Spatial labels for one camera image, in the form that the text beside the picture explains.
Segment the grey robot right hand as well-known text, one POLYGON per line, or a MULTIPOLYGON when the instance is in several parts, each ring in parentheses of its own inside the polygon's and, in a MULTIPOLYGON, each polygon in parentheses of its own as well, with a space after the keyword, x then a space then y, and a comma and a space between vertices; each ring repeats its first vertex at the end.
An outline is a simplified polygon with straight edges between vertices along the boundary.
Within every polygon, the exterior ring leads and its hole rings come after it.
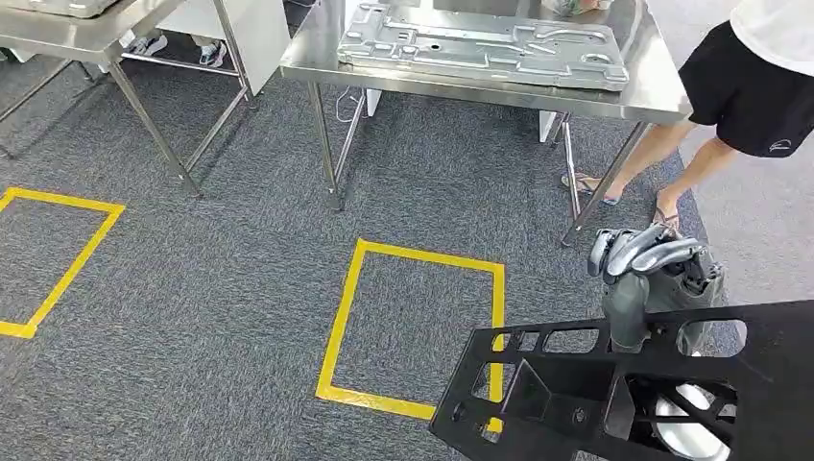
POLYGON ((640 352, 651 336, 648 313, 705 309, 720 300, 725 272, 708 246, 664 224, 600 229, 587 272, 606 284, 601 307, 614 352, 640 352))

